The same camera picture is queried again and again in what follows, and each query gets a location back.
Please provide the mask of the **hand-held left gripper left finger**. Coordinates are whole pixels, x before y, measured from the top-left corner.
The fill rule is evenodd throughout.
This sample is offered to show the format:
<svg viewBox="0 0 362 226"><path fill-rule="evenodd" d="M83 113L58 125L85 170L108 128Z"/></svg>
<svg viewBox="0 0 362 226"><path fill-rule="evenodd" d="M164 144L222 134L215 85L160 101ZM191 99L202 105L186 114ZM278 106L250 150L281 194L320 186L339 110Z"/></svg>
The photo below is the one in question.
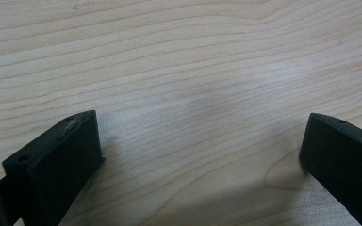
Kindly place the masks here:
<svg viewBox="0 0 362 226"><path fill-rule="evenodd" d="M8 220L58 226L103 162L95 111L58 122L3 161Z"/></svg>

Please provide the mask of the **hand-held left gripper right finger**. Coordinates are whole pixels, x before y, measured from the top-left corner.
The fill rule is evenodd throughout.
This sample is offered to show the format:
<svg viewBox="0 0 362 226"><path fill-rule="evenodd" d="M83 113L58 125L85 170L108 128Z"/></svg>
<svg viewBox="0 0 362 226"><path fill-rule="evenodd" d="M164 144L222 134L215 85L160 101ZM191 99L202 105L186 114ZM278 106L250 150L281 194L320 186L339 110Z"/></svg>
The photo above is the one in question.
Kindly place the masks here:
<svg viewBox="0 0 362 226"><path fill-rule="evenodd" d="M362 225L362 129L312 113L299 160Z"/></svg>

